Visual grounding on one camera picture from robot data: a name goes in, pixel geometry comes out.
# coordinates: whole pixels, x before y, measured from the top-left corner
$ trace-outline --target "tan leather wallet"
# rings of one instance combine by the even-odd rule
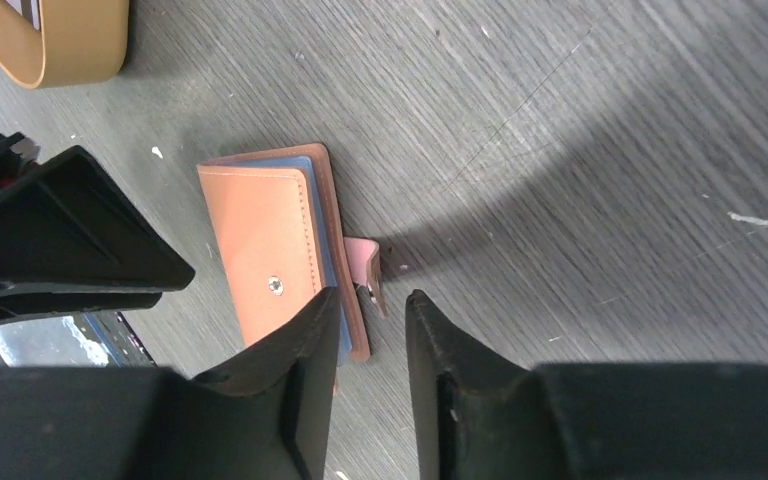
[[[372,240],[343,237],[325,146],[218,158],[199,165],[198,173],[245,343],[284,325],[333,284],[343,305],[341,353],[367,360],[369,341],[352,279],[385,313],[379,249]]]

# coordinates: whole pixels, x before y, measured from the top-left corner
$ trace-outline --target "wallet stitching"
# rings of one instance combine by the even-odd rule
[[[269,154],[263,155],[263,156],[259,155],[257,158],[259,160],[264,160],[264,159],[269,159],[269,158],[280,158],[280,157],[285,157],[287,153],[292,153],[292,154],[295,154],[295,155],[304,154],[304,155],[307,155],[307,156],[311,157],[311,159],[312,159],[313,156],[316,155],[316,153],[317,153],[314,150],[309,150],[309,149],[306,149],[306,148],[292,148],[291,147],[291,148],[288,148],[288,149],[281,149],[281,150],[284,150],[284,152],[272,152],[272,153],[269,153]],[[331,195],[325,195],[325,202],[328,204],[327,206],[329,208],[331,208]],[[343,226],[342,225],[337,225],[334,228],[339,228],[340,230],[342,230]],[[349,290],[352,292],[351,293],[352,295],[355,295],[354,289],[350,288]],[[359,339],[361,337],[361,331],[360,331],[360,328],[358,327],[357,323],[356,322],[352,322],[352,321],[349,321],[349,322],[346,322],[346,323],[348,323],[348,326],[349,326],[349,329],[350,329],[350,334],[352,335],[352,337],[354,337],[356,339]]]
[[[266,155],[263,155],[263,156],[258,155],[257,159],[258,160],[265,160],[265,159],[270,159],[270,158],[280,158],[280,157],[285,157],[285,156],[287,156],[288,153],[290,153],[290,154],[293,154],[293,155],[299,155],[299,154],[307,155],[307,156],[311,157],[311,160],[312,160],[313,157],[318,153],[316,150],[308,149],[308,148],[305,148],[305,147],[301,147],[301,148],[290,147],[290,148],[283,148],[283,149],[279,149],[279,150],[282,150],[282,151],[273,151],[273,152],[270,152],[270,153],[268,153]],[[230,158],[244,157],[244,156],[246,156],[246,154],[232,155]],[[211,166],[214,166],[214,167],[215,166],[221,166],[221,164],[212,164]],[[211,175],[237,175],[237,174],[233,174],[233,173],[211,173]],[[331,199],[331,195],[325,195],[325,202],[327,203],[327,207],[329,207],[329,208],[331,207],[331,203],[332,203],[331,200],[332,200]],[[338,223],[338,225],[336,225],[334,228],[342,230],[343,226],[342,226],[342,224]],[[312,265],[311,265],[311,275],[313,275],[313,266]],[[348,298],[348,295],[350,295],[350,294],[351,295],[355,295],[354,289],[349,288],[349,290],[351,291],[351,293],[343,293],[341,291],[340,292],[341,296],[346,295],[346,298]],[[351,316],[346,314],[346,318],[351,319]],[[361,316],[360,316],[359,320],[361,322],[363,322],[363,314],[362,313],[361,313]],[[353,322],[353,321],[349,320],[346,323],[348,323],[350,334],[352,335],[353,338],[360,339],[361,337],[366,337],[365,329],[364,329],[364,331],[362,331],[361,327],[359,327],[357,325],[357,322]]]
[[[307,244],[307,261],[310,264],[310,286],[313,288],[313,290],[316,290],[316,269],[313,268],[313,255],[312,255],[312,249],[310,247],[310,235],[308,234],[308,229],[305,222],[305,207],[304,207],[304,197],[302,196],[302,182],[299,181],[296,177],[290,177],[287,175],[262,175],[262,174],[246,174],[242,172],[201,172],[205,175],[218,175],[218,176],[225,176],[225,177],[249,177],[249,178],[284,178],[288,180],[294,180],[296,182],[296,187],[298,187],[299,192],[299,207],[301,208],[302,212],[302,228],[304,229],[305,234],[305,243]]]

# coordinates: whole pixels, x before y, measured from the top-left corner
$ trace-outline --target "wood grain surface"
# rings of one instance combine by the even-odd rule
[[[0,72],[0,131],[87,147],[193,264],[129,315],[185,374],[242,348],[196,163],[328,145],[396,314],[364,304],[326,478],[418,476],[413,288],[524,366],[768,363],[768,1],[134,0],[132,36],[105,84]]]

